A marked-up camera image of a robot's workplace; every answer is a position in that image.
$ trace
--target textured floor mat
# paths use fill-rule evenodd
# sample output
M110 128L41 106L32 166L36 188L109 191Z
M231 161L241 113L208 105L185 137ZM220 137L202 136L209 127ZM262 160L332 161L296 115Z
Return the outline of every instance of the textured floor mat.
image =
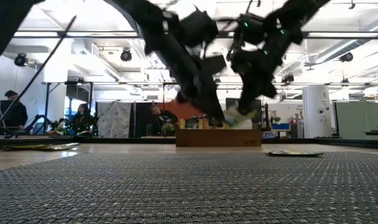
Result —
M0 171L0 223L378 223L378 155L81 154Z

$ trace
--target overhead rail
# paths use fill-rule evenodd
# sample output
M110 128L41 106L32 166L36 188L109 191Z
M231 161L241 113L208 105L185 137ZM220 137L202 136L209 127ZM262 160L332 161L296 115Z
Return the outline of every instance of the overhead rail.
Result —
M20 30L15 39L59 39L62 31ZM218 39L233 39L233 32L220 31ZM304 39L378 40L378 32L303 31ZM135 31L68 31L67 39L140 39Z
M44 85L177 85L176 82L42 82ZM242 82L220 82L217 85L243 85ZM275 86L378 86L377 82L365 83L273 83Z

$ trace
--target patterned panel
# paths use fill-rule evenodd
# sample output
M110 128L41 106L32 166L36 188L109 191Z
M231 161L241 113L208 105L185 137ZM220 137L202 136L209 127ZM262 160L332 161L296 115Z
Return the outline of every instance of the patterned panel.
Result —
M99 138L128 138L131 103L98 103Z

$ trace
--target potted plant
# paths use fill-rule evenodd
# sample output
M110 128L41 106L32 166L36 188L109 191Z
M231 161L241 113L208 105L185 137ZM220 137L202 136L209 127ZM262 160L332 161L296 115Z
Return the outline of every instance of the potted plant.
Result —
M276 122L276 124L278 124L281 121L281 118L275 117L275 118L273 118L273 120Z
M174 136L175 135L175 126L171 123L166 123L161 128L165 136Z

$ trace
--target seated person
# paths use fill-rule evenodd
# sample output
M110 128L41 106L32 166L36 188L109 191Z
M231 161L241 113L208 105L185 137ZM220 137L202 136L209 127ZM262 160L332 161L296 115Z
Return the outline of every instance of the seated person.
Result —
M75 114L72 121L73 130L75 133L81 133L82 131L90 131L90 126L96 123L93 116L90 114L88 104L82 103L78 107L78 113Z
M19 97L19 94L13 90L9 90L4 94L4 96L6 96L8 100L14 101L17 97ZM11 131L23 131L27 120L28 115L26 106L18 101L4 118L4 124L5 127Z
M151 114L155 116L155 120L152 123L153 136L161 135L163 133L163 126L165 123L176 124L177 116L168 110L159 109L158 105L152 105L150 107Z

